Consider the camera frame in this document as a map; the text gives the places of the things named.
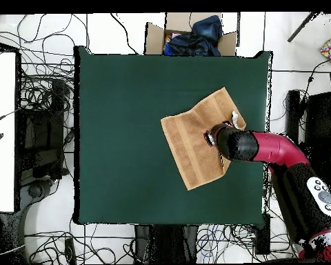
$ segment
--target white table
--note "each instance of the white table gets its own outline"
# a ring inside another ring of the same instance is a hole
[[[0,116],[14,111],[15,53],[0,55]],[[0,121],[0,212],[14,211],[14,115]]]

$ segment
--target black border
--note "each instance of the black border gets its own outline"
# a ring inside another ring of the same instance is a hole
[[[80,53],[79,48],[74,47],[74,212],[72,220],[75,224],[79,222],[80,214]]]
[[[15,83],[14,83],[14,109],[17,110],[21,103],[21,54],[18,48],[0,43],[0,52],[14,52]],[[22,170],[22,156],[19,151],[19,122],[17,113],[14,114],[14,212],[20,210],[20,177]]]

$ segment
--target grout line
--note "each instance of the grout line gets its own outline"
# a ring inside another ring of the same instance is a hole
[[[294,73],[294,72],[297,72],[297,73],[313,73],[313,71],[309,71],[309,70],[275,70],[275,69],[272,69],[271,70],[272,72],[291,72],[291,73]],[[328,71],[314,71],[314,73],[331,73],[331,72],[328,72]]]
[[[51,238],[63,238],[62,236],[54,236],[54,235],[25,235],[25,237],[27,238],[32,238],[32,237],[38,237],[38,238],[42,238],[42,237],[51,237]],[[76,239],[83,239],[84,236],[74,236],[74,238]],[[102,237],[102,236],[86,236],[86,238],[93,238],[93,239],[134,239],[135,237]]]
[[[88,47],[88,14],[86,13],[86,47],[87,49],[89,49]]]
[[[237,47],[240,46],[240,18],[241,18],[241,13],[237,12]]]
[[[265,31],[266,31],[266,11],[263,16],[263,43],[262,43],[262,51],[265,50]]]
[[[67,63],[32,63],[32,62],[21,62],[21,64],[25,65],[60,65],[60,66],[73,66],[74,64],[67,64]]]

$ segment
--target wire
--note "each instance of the wire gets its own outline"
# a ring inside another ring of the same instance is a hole
[[[98,252],[99,251],[109,251],[112,255],[113,255],[113,258],[114,260],[111,262],[111,264],[115,263],[116,262],[116,257],[115,257],[115,253],[112,251],[112,249],[110,248],[100,248],[100,249],[93,249],[90,245],[87,245],[87,244],[84,244],[83,242],[79,241],[72,233],[69,233],[69,232],[51,232],[51,233],[62,233],[60,236],[51,236],[47,239],[47,241],[45,241],[42,245],[40,245],[40,247],[38,247],[38,249],[33,252],[30,256],[29,256],[29,262],[30,263],[33,263],[34,262],[34,259],[36,258],[36,256],[39,254],[39,253],[45,253],[45,255],[49,258],[49,260],[44,260],[43,262],[38,262],[40,264],[43,264],[43,263],[47,263],[47,262],[50,262],[51,265],[54,265],[54,262],[57,262],[58,265],[63,265],[60,261],[60,257],[61,256],[70,256],[69,254],[66,254],[65,252],[61,252],[57,246],[57,240],[59,239],[62,239],[62,238],[66,238],[66,236],[68,237],[71,237],[73,238],[74,241],[76,241],[77,243],[83,245],[84,249],[89,249],[89,251],[85,252],[84,255],[88,254],[88,253],[92,253],[93,256],[97,256],[97,258],[99,259],[99,261],[102,263],[102,264],[107,264],[103,261],[103,259],[99,256]],[[54,248],[53,247],[48,247],[49,244],[53,244],[54,245]],[[54,256],[55,258],[52,259],[51,258],[51,255],[48,253],[48,251],[52,251],[54,252]],[[85,258],[85,257],[82,257],[80,255],[77,255],[76,256],[77,259],[80,259],[81,261],[83,261],[84,259],[87,260],[89,258]]]
[[[134,53],[136,54],[136,55],[138,55],[139,53],[138,52],[136,52],[131,46],[130,46],[130,44],[129,44],[129,36],[128,36],[128,31],[126,30],[126,28],[125,28],[125,26],[112,14],[112,13],[110,13],[110,15],[112,16],[112,18],[113,19],[115,19],[115,21],[118,23],[118,24],[120,24],[120,26],[125,30],[125,34],[126,34],[126,42],[128,43],[128,47],[131,49],[131,50],[133,50],[134,51]]]
[[[191,30],[192,30],[192,27],[191,27],[191,25],[190,25],[191,14],[192,14],[192,12],[190,13],[190,16],[189,16],[189,26],[190,26],[190,28],[191,28]]]

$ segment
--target towel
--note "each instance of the towel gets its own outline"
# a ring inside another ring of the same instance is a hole
[[[203,136],[214,125],[232,122],[238,114],[238,127],[246,124],[227,90],[222,88],[187,112],[161,120],[165,138],[188,190],[210,183],[225,175],[230,161],[221,157],[216,147],[210,147]]]

